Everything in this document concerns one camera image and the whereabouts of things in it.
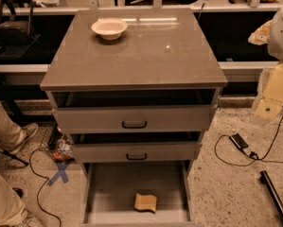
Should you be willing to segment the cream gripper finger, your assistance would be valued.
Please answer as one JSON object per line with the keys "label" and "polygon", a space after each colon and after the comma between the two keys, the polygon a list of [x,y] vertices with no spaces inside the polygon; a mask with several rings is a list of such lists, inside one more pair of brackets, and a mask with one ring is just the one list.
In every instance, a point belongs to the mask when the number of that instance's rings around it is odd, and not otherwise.
{"label": "cream gripper finger", "polygon": [[256,107],[255,114],[262,119],[274,119],[282,108],[283,105],[277,101],[261,99]]}

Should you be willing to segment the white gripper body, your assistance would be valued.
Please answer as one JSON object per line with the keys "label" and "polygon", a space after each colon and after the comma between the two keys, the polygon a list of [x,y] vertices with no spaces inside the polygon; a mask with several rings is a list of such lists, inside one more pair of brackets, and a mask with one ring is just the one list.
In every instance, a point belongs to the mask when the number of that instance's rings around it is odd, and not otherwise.
{"label": "white gripper body", "polygon": [[263,92],[263,98],[273,104],[283,106],[283,62],[271,72]]}

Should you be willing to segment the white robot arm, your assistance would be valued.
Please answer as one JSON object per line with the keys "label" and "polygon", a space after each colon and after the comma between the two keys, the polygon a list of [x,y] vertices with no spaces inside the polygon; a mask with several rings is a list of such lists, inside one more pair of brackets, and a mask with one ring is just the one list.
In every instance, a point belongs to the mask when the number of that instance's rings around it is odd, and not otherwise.
{"label": "white robot arm", "polygon": [[255,114],[263,119],[273,119],[283,108],[283,7],[271,22],[268,52],[278,59],[278,64],[270,72],[255,110]]}

